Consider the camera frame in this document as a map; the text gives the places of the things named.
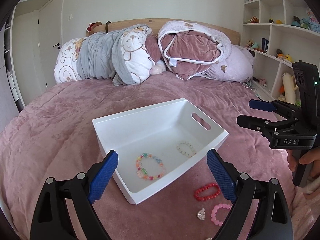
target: white fabric tag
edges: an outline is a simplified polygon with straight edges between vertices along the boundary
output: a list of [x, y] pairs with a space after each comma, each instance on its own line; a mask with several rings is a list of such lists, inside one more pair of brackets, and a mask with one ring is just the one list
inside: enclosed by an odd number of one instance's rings
[[177, 60], [175, 58], [170, 58], [169, 59], [169, 65], [170, 67], [176, 67], [177, 66]]

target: metal screw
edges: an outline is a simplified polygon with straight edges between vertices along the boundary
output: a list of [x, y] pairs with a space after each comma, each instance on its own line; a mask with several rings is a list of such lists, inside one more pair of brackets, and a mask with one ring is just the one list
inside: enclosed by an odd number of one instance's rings
[[77, 179], [84, 179], [84, 177], [85, 177], [85, 174], [83, 172], [77, 175]]
[[279, 181], [275, 178], [271, 179], [272, 184], [278, 185]]
[[51, 184], [53, 182], [53, 178], [52, 177], [47, 178], [47, 180], [45, 182], [48, 184]]
[[247, 180], [247, 179], [249, 179], [249, 175], [248, 175], [248, 174], [246, 174], [246, 173], [241, 173], [241, 174], [240, 174], [240, 178], [241, 178], [241, 179], [246, 179], [246, 180]]

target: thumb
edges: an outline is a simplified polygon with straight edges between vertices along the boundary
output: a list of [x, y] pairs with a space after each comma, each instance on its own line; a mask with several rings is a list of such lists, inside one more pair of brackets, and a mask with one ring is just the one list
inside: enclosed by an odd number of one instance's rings
[[305, 155], [303, 155], [300, 158], [299, 163], [306, 165], [306, 164], [310, 164], [316, 160], [320, 160], [320, 148], [314, 148], [314, 149], [311, 149], [310, 151], [308, 151]]

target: yellow duck toy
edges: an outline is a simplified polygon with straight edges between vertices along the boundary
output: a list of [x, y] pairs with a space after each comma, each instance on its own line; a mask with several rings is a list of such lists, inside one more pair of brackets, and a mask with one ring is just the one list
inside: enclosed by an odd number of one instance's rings
[[289, 60], [291, 63], [293, 63], [293, 59], [292, 59], [292, 57], [291, 57], [289, 54], [288, 54], [288, 55], [285, 55], [284, 58], [285, 58], [286, 60]]

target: red beaded bracelet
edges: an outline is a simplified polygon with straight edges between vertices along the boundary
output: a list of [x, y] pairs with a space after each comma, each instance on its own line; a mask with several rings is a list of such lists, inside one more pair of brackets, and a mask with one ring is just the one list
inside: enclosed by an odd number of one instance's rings
[[[212, 194], [212, 195], [205, 196], [205, 197], [200, 197], [200, 196], [199, 196], [199, 193], [201, 193], [201, 192], [203, 192], [203, 191], [205, 191], [206, 189], [209, 189], [209, 188], [211, 188], [211, 187], [216, 187], [216, 188], [218, 189], [217, 192], [214, 193], [214, 194]], [[197, 190], [195, 191], [194, 197], [195, 197], [196, 200], [198, 200], [198, 201], [205, 201], [205, 200], [208, 200], [208, 199], [213, 199], [213, 198], [215, 198], [215, 197], [218, 196], [220, 193], [221, 193], [221, 189], [220, 189], [219, 185], [218, 185], [217, 183], [210, 183], [210, 184], [208, 184], [208, 185], [206, 185], [206, 186], [201, 187], [200, 189], [197, 189]]]

